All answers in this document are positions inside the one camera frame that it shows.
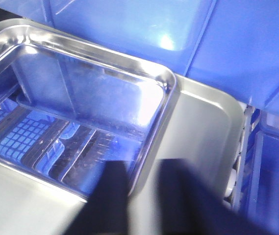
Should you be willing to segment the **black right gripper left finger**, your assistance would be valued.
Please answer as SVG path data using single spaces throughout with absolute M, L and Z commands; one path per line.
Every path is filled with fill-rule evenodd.
M 122 161 L 107 161 L 87 203 L 65 231 L 67 235 L 127 235 L 127 172 Z

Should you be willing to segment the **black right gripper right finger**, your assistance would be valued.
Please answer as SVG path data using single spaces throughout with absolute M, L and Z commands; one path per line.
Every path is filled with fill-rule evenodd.
M 162 160 L 157 182 L 163 235 L 268 234 L 227 209 L 182 159 Z

